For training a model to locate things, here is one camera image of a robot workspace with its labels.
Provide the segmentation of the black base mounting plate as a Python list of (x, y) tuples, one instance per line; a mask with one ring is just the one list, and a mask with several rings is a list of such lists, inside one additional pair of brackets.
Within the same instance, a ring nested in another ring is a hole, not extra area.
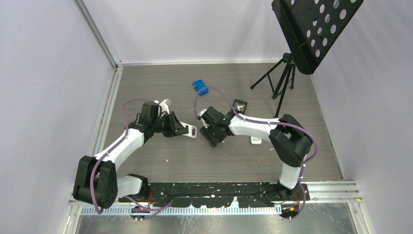
[(174, 208), (227, 208), (234, 201), (240, 208), (259, 208), (285, 202), (297, 204), (310, 199), (306, 184), (290, 190), (270, 182), (156, 182), (145, 184), (138, 194), (131, 197), (138, 202), (149, 201), (156, 207), (170, 202)]

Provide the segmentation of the white remote with black window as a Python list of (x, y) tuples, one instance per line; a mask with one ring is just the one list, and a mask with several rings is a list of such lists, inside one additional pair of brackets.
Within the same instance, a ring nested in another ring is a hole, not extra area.
[(182, 134), (183, 136), (189, 137), (189, 138), (196, 138), (197, 137), (197, 127), (186, 124), (184, 122), (181, 122), (182, 126), (185, 128), (185, 134)]

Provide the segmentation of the black perforated music stand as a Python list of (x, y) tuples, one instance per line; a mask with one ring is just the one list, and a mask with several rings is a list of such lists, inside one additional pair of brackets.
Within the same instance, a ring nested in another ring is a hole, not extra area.
[(278, 117), (287, 88), (293, 89), (296, 71), (315, 72), (341, 32), (363, 4), (363, 0), (274, 0), (272, 10), (290, 51), (271, 67), (251, 89), (285, 64), (277, 86), (270, 84), (272, 98), (279, 98), (274, 117)]

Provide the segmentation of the blue toy car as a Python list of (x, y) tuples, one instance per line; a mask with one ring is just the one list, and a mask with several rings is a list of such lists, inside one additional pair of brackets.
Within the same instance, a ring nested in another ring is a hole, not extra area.
[(207, 88), (202, 79), (194, 81), (192, 83), (192, 86), (200, 96), (203, 96), (209, 92), (209, 89)]

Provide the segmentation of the aluminium corner frame rail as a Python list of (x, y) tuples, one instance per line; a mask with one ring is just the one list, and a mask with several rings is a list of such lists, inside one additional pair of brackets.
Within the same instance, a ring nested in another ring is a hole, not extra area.
[(123, 66), (122, 61), (116, 52), (116, 49), (110, 39), (103, 21), (100, 18), (98, 10), (93, 4), (93, 1), (74, 0), (74, 3), (113, 70), (118, 71), (121, 69)]

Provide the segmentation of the white remote with buttons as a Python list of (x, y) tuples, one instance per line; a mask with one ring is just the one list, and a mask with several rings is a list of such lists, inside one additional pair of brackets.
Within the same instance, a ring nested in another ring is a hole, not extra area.
[(259, 137), (250, 137), (250, 143), (252, 145), (261, 145), (262, 144), (262, 139)]

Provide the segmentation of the black square display box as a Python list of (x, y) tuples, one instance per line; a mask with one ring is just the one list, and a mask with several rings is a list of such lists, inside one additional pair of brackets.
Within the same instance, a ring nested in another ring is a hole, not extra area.
[(234, 99), (233, 107), (238, 114), (245, 114), (247, 108), (247, 102), (239, 99)]

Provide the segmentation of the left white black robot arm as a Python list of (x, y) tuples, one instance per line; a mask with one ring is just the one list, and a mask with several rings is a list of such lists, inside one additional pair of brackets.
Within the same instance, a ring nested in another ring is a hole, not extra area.
[(72, 196), (94, 206), (100, 214), (114, 202), (124, 198), (143, 202), (150, 196), (148, 179), (128, 174), (118, 177), (119, 167), (156, 133), (164, 137), (196, 138), (197, 128), (178, 120), (169, 109), (170, 100), (161, 102), (143, 99), (136, 119), (125, 124), (121, 136), (94, 156), (83, 156), (78, 162)]

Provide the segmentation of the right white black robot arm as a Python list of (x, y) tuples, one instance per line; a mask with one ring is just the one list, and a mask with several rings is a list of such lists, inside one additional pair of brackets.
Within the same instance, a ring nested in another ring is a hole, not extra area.
[(281, 199), (291, 200), (298, 194), (304, 165), (312, 159), (311, 147), (318, 147), (314, 136), (305, 130), (291, 115), (281, 118), (249, 117), (235, 110), (223, 114), (212, 106), (197, 114), (203, 127), (200, 133), (211, 147), (220, 144), (228, 136), (250, 136), (266, 140), (273, 145), (282, 161), (282, 172), (277, 182)]

